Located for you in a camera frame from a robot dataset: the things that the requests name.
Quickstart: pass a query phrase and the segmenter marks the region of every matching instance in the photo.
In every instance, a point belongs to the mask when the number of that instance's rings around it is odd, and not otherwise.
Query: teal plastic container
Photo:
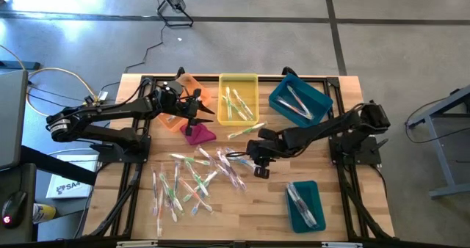
[[[280,96],[289,104],[299,109],[302,108],[295,100],[294,96],[287,89],[287,85],[292,87],[310,113],[313,114],[314,118],[312,120],[300,116],[299,114],[293,112],[291,109],[276,101],[276,98]],[[305,83],[302,81],[302,79],[299,79],[292,74],[288,74],[283,79],[283,81],[281,81],[278,87],[275,88],[269,97],[269,101],[270,107],[284,115],[293,123],[304,128],[318,124],[333,105],[333,100],[330,97],[316,90],[310,84]]]
[[[303,201],[308,206],[308,209],[312,215],[314,215],[314,218],[317,221],[317,228],[312,229],[307,226],[286,189],[287,210],[289,212],[289,221],[291,222],[292,230],[295,233],[309,233],[325,230],[326,221],[325,215],[323,214],[322,202],[320,201],[317,182],[302,181],[294,182],[293,184],[297,192],[299,192],[300,197],[302,197]]]

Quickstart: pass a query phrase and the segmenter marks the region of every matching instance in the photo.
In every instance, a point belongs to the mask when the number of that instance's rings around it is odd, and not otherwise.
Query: orange container
[[[182,86],[186,87],[188,93],[192,95],[195,89],[200,89],[200,99],[204,106],[208,106],[211,103],[211,93],[204,88],[195,78],[190,74],[182,74],[176,81]],[[183,90],[182,97],[187,96],[186,90]],[[169,114],[161,113],[156,117],[159,121],[172,132],[177,132],[183,125],[188,123],[188,119],[182,117],[174,117]]]

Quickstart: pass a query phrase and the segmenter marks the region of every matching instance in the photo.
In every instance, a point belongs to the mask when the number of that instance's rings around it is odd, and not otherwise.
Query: gray floor
[[[195,16],[327,18],[325,0],[186,0]],[[338,18],[466,19],[469,0],[333,0]],[[155,0],[17,0],[11,10],[155,15]],[[80,74],[95,91],[118,81],[124,67],[139,62],[159,42],[160,22],[0,20],[0,42],[22,59]],[[381,149],[388,203],[397,237],[409,241],[469,246],[470,194],[431,200],[445,185],[430,145],[415,145],[404,133],[406,117],[423,103],[470,83],[470,26],[339,25],[348,75],[359,76],[364,99],[383,104],[392,127]],[[0,53],[1,59],[11,59]],[[280,73],[338,75],[328,23],[196,23],[165,29],[164,45],[130,73]],[[39,87],[82,98],[83,86],[60,73],[35,78]],[[59,103],[76,105],[61,98]],[[34,101],[44,112],[60,108]],[[417,130],[417,139],[426,132]],[[48,138],[44,118],[26,111],[23,143],[43,152],[84,147]],[[41,225],[40,238],[67,238],[79,214]]]

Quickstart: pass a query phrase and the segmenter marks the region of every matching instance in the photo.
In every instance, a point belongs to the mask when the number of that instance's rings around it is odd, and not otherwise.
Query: wooden table
[[[142,74],[124,74],[121,80],[117,102],[127,99],[140,83]],[[358,77],[340,76],[341,94],[344,109],[347,111],[357,103],[363,101]],[[202,83],[211,92],[214,99],[209,108],[217,111],[218,82]],[[281,130],[293,124],[284,116],[269,107],[268,96],[278,83],[259,83],[260,122],[267,120],[268,128]],[[323,91],[320,84],[312,84]],[[334,114],[338,115],[336,99],[333,105]],[[216,147],[231,147],[234,150],[244,151],[247,140],[256,139],[256,132],[238,136],[228,141],[227,135],[243,127],[221,126],[216,115],[201,112],[199,117],[212,119],[214,122],[206,124],[207,128],[217,135],[217,141],[203,144],[203,148],[210,153]],[[111,128],[124,128],[131,125],[131,119],[114,120]],[[170,133],[158,120],[151,121],[149,130],[152,136],[149,161],[144,165],[140,190],[137,198],[137,207],[134,218],[132,239],[155,239],[156,218],[152,216],[153,205],[151,168],[159,170],[163,163],[173,185],[173,160],[170,153],[180,153],[185,156],[203,159],[194,146],[187,144],[179,132]],[[256,178],[244,166],[234,164],[235,170],[241,175],[247,185],[245,193],[236,191],[230,181],[223,175],[218,175],[209,187],[211,197],[207,200],[214,209],[210,214],[200,207],[196,216],[191,216],[194,200],[184,203],[186,213],[173,222],[170,212],[166,208],[163,213],[162,239],[197,239],[197,240],[251,240],[251,241],[342,241],[347,240],[344,223],[339,182],[336,168],[330,164],[327,139],[313,142],[301,156],[293,159],[281,159],[270,165],[270,179]],[[200,164],[193,165],[196,170],[205,176],[209,169]],[[90,210],[84,227],[84,233],[90,233],[99,225],[115,204],[122,164],[110,164],[98,174],[95,191],[90,203]],[[187,170],[183,169],[181,175],[195,186]],[[374,219],[391,236],[394,234],[391,218],[388,211],[387,200],[382,180],[370,167],[358,166],[358,177],[364,205]],[[286,182],[315,180],[318,183],[323,212],[326,219],[326,230],[317,233],[296,234],[292,232],[286,210],[284,189]],[[180,199],[186,192],[180,187]],[[127,204],[124,206],[121,217],[120,230],[124,228],[127,214]],[[357,214],[352,208],[353,221],[358,231]]]

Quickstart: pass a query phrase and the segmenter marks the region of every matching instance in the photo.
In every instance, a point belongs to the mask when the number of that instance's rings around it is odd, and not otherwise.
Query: computer mouse
[[[7,229],[13,229],[21,224],[26,205],[26,192],[17,191],[8,197],[1,209],[1,223]]]

